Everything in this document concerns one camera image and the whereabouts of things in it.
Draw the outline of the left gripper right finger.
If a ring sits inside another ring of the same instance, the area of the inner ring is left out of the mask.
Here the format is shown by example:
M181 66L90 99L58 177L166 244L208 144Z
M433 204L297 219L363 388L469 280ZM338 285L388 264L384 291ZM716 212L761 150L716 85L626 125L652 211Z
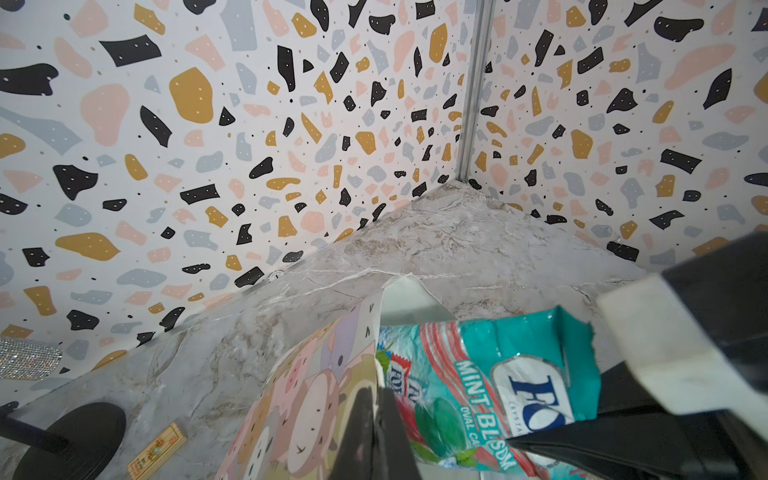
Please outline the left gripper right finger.
M420 473L391 389L379 392L374 415L374 478L419 480Z

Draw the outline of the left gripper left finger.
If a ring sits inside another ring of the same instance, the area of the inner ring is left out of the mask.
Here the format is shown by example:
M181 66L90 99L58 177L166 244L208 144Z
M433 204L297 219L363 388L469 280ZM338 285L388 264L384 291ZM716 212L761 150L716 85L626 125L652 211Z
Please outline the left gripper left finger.
M371 480L374 450L374 399L370 387L359 390L344 429L330 480Z

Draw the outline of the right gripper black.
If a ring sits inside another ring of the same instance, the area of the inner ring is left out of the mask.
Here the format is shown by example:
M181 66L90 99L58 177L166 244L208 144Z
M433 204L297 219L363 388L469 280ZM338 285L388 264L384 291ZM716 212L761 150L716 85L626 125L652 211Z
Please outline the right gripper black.
M602 479L765 479L767 444L725 411L672 415L624 363L601 375L598 416L510 438Z

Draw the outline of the white patterned paper bag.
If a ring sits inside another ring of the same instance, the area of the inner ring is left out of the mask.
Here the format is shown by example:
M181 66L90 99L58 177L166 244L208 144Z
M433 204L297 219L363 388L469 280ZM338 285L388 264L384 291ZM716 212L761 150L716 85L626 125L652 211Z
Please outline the white patterned paper bag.
M272 368L218 479L329 479L356 393L386 388L375 353L389 326L451 321L413 275L396 277L289 350Z

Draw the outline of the teal mint candy bag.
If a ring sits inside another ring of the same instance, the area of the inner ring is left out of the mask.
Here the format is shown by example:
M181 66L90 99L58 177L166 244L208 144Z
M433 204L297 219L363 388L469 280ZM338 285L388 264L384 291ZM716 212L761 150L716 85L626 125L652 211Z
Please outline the teal mint candy bag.
M383 326L376 358L417 461L533 479L585 477L509 439L597 416L594 330L560 307Z

